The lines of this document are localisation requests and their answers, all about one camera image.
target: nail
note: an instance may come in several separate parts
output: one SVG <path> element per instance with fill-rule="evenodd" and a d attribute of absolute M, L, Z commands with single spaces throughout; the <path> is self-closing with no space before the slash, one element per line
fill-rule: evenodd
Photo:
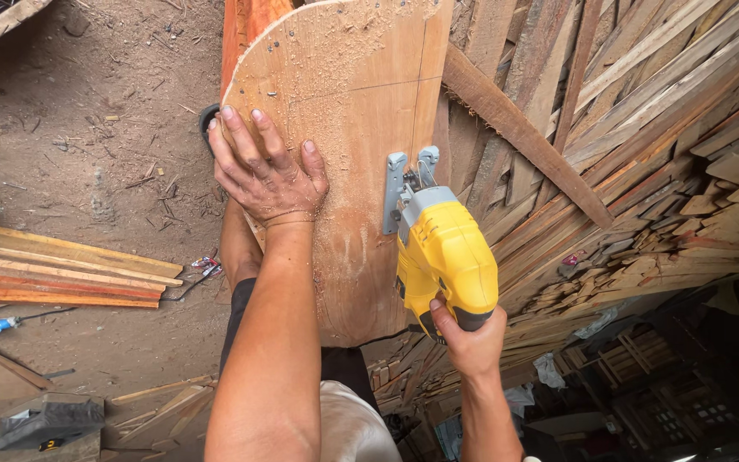
<path fill-rule="evenodd" d="M 230 106 L 224 106 L 221 108 L 221 117 L 224 120 L 230 120 L 232 118 L 232 108 Z"/>

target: workshop floor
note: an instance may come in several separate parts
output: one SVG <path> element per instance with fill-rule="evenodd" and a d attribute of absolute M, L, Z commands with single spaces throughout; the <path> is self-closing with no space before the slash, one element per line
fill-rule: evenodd
<path fill-rule="evenodd" d="M 185 14 L 161 0 L 56 0 L 0 38 L 0 226 L 184 265 L 214 252 L 223 204 L 190 110 L 219 100 L 223 1 L 189 3 Z M 90 22 L 78 37 L 63 27 L 76 14 Z M 120 121 L 105 122 L 111 115 Z M 154 161 L 162 176 L 125 188 Z M 177 175 L 169 219 L 155 198 Z M 108 399 L 218 373 L 229 314 L 213 303 L 220 283 L 211 278 L 157 311 L 81 308 L 28 320 L 0 335 L 0 353 L 39 374 L 75 368 L 53 379 L 56 391 Z M 0 317 L 47 310 L 5 307 Z M 108 423 L 171 397 L 108 405 Z M 0 402 L 0 413 L 21 401 Z M 156 460 L 200 460 L 195 437 L 206 419 Z M 149 448 L 150 433 L 138 447 Z M 104 436 L 103 447 L 117 439 Z"/>

